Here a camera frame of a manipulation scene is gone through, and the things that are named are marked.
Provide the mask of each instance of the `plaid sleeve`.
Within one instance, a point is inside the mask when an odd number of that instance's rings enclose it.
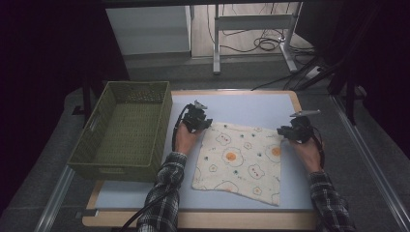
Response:
[[[309,183],[311,200],[319,215],[316,231],[356,231],[348,203],[335,190],[329,175],[311,173]]]
[[[170,189],[178,189],[184,179],[187,156],[171,153],[158,173],[157,181],[145,199],[145,205]],[[153,205],[139,219],[137,231],[177,231],[178,191],[170,192],[163,200]]]

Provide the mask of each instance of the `person's right arm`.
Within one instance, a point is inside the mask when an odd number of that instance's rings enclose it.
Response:
[[[329,175],[320,167],[319,151],[311,139],[300,144],[289,140],[305,165],[310,197],[318,214],[317,231],[356,231],[347,201],[335,190]]]

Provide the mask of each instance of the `gray carpet floor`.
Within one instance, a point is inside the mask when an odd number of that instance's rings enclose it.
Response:
[[[222,58],[221,74],[212,74],[212,60],[187,57],[126,57],[131,80],[169,80],[172,90],[244,89],[288,75],[281,56]],[[286,80],[266,88],[282,89]],[[329,79],[297,92],[303,109],[320,109],[310,117],[326,143],[326,170],[350,204],[350,213],[359,231],[400,231],[397,222],[375,185],[365,161],[342,124],[337,108],[326,92]],[[42,155],[0,219],[0,231],[33,231],[50,194],[61,175],[81,133],[84,118],[72,115],[82,105],[79,89],[67,95],[65,110]],[[410,209],[410,161],[392,139],[356,101],[357,129],[377,160],[383,173],[406,209]],[[93,181],[74,175],[51,231],[111,231],[111,228],[85,227],[81,214],[94,186]]]

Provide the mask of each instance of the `basket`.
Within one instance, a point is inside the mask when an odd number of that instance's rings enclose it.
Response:
[[[155,182],[172,97],[169,82],[107,82],[68,161],[84,179]]]

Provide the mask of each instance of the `folded cloth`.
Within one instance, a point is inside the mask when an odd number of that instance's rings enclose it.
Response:
[[[279,205],[282,139],[276,130],[214,122],[205,131],[192,187]]]

